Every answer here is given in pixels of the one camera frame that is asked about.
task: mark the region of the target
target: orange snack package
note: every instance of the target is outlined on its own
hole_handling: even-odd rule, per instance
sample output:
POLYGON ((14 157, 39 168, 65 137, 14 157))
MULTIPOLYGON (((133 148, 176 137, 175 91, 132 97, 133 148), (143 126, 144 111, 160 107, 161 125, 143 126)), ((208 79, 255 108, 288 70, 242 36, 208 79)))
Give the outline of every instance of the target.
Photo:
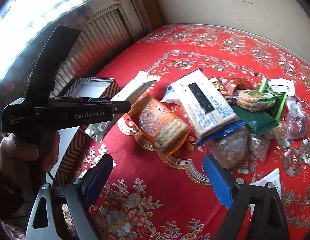
POLYGON ((190 127, 151 95, 136 102, 128 117, 158 149, 162 160, 176 152, 186 140, 190 127))

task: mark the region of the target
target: snack package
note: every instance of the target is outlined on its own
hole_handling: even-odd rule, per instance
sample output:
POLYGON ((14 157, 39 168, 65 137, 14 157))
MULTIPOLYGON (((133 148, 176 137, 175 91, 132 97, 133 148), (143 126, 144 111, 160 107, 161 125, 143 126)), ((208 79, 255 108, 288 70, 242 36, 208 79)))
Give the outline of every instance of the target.
POLYGON ((271 93, 275 97, 274 106, 270 107, 269 109, 266 109, 265 112, 268 113, 270 116, 274 117, 276 121, 278 121, 283 111, 283 107, 286 100, 286 93, 273 92, 273 90, 269 87, 266 78, 263 78, 262 85, 260 86, 258 91, 263 93, 271 93))
POLYGON ((295 95, 295 85, 293 80, 284 78, 269 79, 268 86, 274 92, 285 92, 288 96, 295 95))
POLYGON ((230 105, 200 71, 172 83, 198 140, 237 119, 230 105))
MULTIPOLYGON (((147 72, 140 71, 121 91, 115 95, 114 101, 129 101, 132 105, 135 101, 156 81, 159 76, 153 76, 147 72)), ((117 123, 117 121, 124 115, 114 114, 113 120, 109 122, 94 123, 87 127, 85 133, 93 138, 97 143, 101 143, 106 134, 117 123)))
POLYGON ((275 97, 272 94, 252 89, 237 90, 226 99, 250 112, 268 109, 275 104, 275 97))
POLYGON ((268 148, 270 147, 270 136, 265 133, 261 136, 257 136, 255 133, 251 132, 248 140, 248 148, 254 153, 254 155, 260 159, 262 163, 266 161, 266 155, 268 148))
POLYGON ((252 113, 233 104, 231 107, 238 117, 245 122, 246 126, 258 136, 278 126, 277 121, 264 111, 252 113))
POLYGON ((186 140, 190 127, 151 95, 142 98, 128 117, 158 149, 161 159, 176 152, 186 140))
POLYGON ((217 140, 205 143, 208 153, 212 154, 220 166, 231 170, 235 168, 248 153, 248 130, 240 126, 234 132, 217 140))
POLYGON ((246 78, 219 78, 219 81, 229 96, 237 90, 254 89, 254 85, 247 81, 246 78))
POLYGON ((182 103, 179 100, 178 96, 176 95, 174 89, 172 88, 172 84, 169 84, 169 86, 167 87, 165 95, 163 96, 161 102, 163 102, 163 103, 174 103, 174 104, 177 104, 179 106, 182 105, 182 103))
MULTIPOLYGON (((267 174, 264 178, 255 181, 253 183, 250 183, 250 185, 264 187, 267 182, 271 182, 275 185, 279 198, 282 199, 282 186, 279 180, 279 169, 275 169, 271 173, 267 174)), ((251 207, 251 216, 253 216, 255 204, 250 204, 250 207, 251 207)))
POLYGON ((211 135, 208 135, 208 136, 202 138, 201 140, 199 140, 196 143, 196 146, 198 147, 201 144, 205 143, 206 141, 209 141, 212 139, 219 139, 219 138, 222 138, 226 135, 229 135, 231 132, 233 132, 238 127, 240 127, 244 124, 245 124, 245 122, 243 120, 240 120, 240 119, 229 122, 226 125, 224 125, 221 129, 219 129, 219 130, 213 132, 211 135))
POLYGON ((224 98, 228 97, 226 89, 223 87, 222 83, 217 78, 210 78, 209 81, 213 86, 219 91, 224 98))
POLYGON ((303 109, 300 102, 296 102, 291 96, 287 97, 286 106, 288 109, 287 120, 287 139, 298 139, 303 137, 308 129, 309 116, 303 109))

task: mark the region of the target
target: blue gripper pad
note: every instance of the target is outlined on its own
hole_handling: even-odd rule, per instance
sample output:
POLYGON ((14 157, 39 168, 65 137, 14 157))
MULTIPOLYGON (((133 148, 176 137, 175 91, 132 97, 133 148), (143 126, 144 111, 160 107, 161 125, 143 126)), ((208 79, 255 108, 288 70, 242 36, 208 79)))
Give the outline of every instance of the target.
POLYGON ((219 202, 226 206, 227 209, 230 209, 234 203, 231 187, 207 155, 205 155, 203 160, 203 170, 206 173, 219 202))

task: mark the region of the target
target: white wall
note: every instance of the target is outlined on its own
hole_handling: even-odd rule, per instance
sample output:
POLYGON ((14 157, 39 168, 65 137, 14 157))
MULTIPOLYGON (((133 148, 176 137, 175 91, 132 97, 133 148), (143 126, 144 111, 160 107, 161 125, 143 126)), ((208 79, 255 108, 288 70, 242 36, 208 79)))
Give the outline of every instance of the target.
POLYGON ((310 62, 310 19, 296 0, 159 2, 169 23, 211 24, 247 31, 275 41, 310 62))

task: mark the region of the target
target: red tablecloth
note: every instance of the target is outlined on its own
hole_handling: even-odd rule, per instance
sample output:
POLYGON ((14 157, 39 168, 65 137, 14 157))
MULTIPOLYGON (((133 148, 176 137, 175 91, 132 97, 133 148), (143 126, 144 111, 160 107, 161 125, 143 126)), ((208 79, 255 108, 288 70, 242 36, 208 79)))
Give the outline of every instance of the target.
MULTIPOLYGON (((119 55, 97 77, 115 78, 124 87, 139 70, 160 75, 160 81, 148 90, 160 100, 171 82, 199 67, 209 78, 294 80, 296 97, 310 116, 310 66, 278 44, 222 27, 164 26, 119 55)), ((187 120, 180 106, 166 106, 187 120)), ((291 239, 303 239, 310 228, 310 123, 304 138, 286 140, 286 114, 284 109, 273 130, 266 163, 246 159, 234 176, 250 183, 279 168, 291 239)), ((114 159, 108 183, 90 208, 108 239, 202 240, 216 233, 226 208, 219 204, 202 170, 204 153, 196 147, 193 131, 177 154, 161 161, 136 127, 122 118, 101 145, 92 140, 84 151, 77 176, 104 153, 114 159)), ((247 214, 239 239, 249 222, 247 214)))

